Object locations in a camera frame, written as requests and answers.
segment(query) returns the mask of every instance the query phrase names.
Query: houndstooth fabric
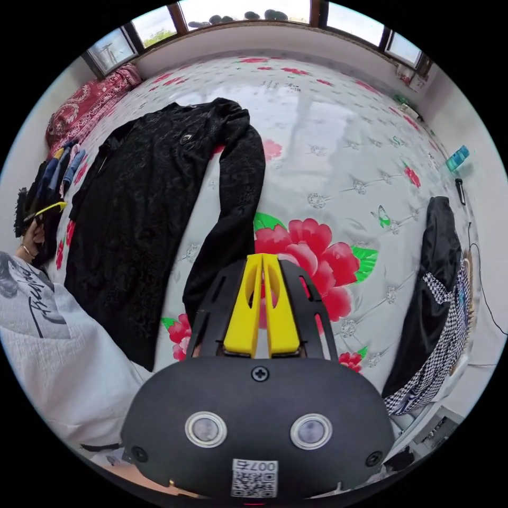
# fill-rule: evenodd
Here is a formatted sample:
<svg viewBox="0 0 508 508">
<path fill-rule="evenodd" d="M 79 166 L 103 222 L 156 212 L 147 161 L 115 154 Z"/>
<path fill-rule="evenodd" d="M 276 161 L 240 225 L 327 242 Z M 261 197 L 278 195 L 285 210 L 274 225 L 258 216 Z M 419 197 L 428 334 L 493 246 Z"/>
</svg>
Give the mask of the houndstooth fabric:
<svg viewBox="0 0 508 508">
<path fill-rule="evenodd" d="M 423 280 L 436 302 L 449 302 L 450 310 L 438 343 L 423 367 L 400 390 L 385 398 L 386 408 L 391 415 L 401 415 L 431 402 L 466 345 L 470 290 L 464 260 L 461 260 L 457 283 L 452 292 L 447 291 L 431 273 L 425 274 Z"/>
</svg>

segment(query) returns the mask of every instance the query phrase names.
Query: blue bottle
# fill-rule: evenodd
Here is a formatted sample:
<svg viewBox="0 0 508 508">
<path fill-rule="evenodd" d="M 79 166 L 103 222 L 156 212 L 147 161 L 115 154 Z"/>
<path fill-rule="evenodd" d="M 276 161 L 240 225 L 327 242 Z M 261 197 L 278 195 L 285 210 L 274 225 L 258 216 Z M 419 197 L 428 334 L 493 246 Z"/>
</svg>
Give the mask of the blue bottle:
<svg viewBox="0 0 508 508">
<path fill-rule="evenodd" d="M 469 150 L 462 145 L 447 161 L 447 168 L 453 173 L 469 157 Z"/>
</svg>

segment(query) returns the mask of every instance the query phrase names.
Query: qr code label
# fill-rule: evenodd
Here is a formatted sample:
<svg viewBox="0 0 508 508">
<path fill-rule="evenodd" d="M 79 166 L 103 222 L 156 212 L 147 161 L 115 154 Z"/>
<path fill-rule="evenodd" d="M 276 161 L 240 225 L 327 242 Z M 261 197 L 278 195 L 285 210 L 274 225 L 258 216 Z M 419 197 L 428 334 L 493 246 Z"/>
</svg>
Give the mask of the qr code label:
<svg viewBox="0 0 508 508">
<path fill-rule="evenodd" d="M 233 459 L 232 497 L 277 497 L 276 460 Z"/>
</svg>

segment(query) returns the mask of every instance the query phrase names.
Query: yellow object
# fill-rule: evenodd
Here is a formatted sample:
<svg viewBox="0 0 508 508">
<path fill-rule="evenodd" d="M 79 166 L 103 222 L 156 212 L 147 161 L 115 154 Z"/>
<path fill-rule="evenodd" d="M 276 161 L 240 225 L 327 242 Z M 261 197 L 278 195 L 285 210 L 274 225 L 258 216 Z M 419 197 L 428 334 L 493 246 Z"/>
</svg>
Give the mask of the yellow object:
<svg viewBox="0 0 508 508">
<path fill-rule="evenodd" d="M 58 206 L 60 208 L 60 211 L 62 211 L 67 206 L 67 203 L 65 201 L 59 201 L 58 203 L 53 203 L 52 205 L 49 205 L 46 208 L 43 208 L 42 210 L 35 213 L 34 216 L 37 217 L 38 215 L 41 215 L 42 213 L 47 212 L 48 210 L 55 208 L 56 206 Z"/>
<path fill-rule="evenodd" d="M 224 339 L 226 351 L 254 357 L 261 307 L 262 254 L 247 256 L 242 283 Z"/>
<path fill-rule="evenodd" d="M 300 348 L 300 339 L 279 260 L 275 254 L 263 254 L 263 270 L 265 273 L 268 352 L 270 357 L 295 353 Z M 272 291 L 277 298 L 277 303 L 273 301 Z"/>
</svg>

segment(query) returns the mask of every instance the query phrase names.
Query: coat sleeve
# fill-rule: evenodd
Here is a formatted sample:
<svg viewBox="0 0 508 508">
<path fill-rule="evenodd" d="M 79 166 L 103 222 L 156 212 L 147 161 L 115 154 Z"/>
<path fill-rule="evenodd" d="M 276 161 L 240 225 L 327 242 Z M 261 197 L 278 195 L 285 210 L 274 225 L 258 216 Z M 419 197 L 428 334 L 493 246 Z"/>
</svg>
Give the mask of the coat sleeve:
<svg viewBox="0 0 508 508">
<path fill-rule="evenodd" d="M 206 237 L 190 271 L 183 302 L 192 326 L 199 306 L 217 273 L 254 254 L 253 221 L 265 177 L 261 136 L 247 110 L 220 99 L 215 107 L 221 122 L 219 220 Z"/>
</svg>

